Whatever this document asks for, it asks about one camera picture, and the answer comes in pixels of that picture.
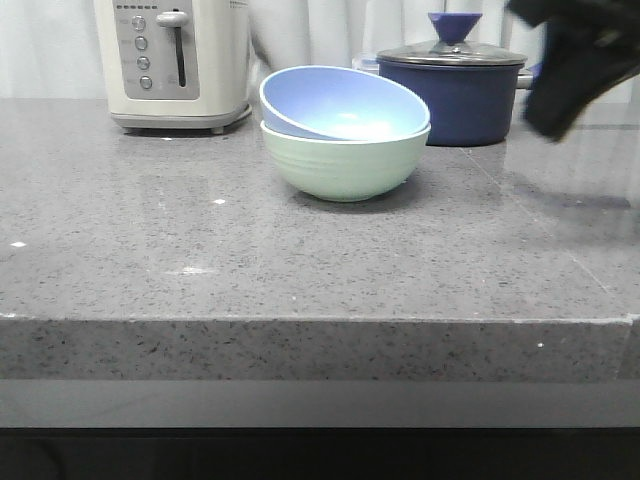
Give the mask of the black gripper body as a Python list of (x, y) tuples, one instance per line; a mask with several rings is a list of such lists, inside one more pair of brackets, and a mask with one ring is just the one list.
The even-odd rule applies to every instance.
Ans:
[(545, 27), (524, 119), (553, 142), (591, 102), (639, 74), (637, 1), (509, 1), (506, 8), (532, 28)]

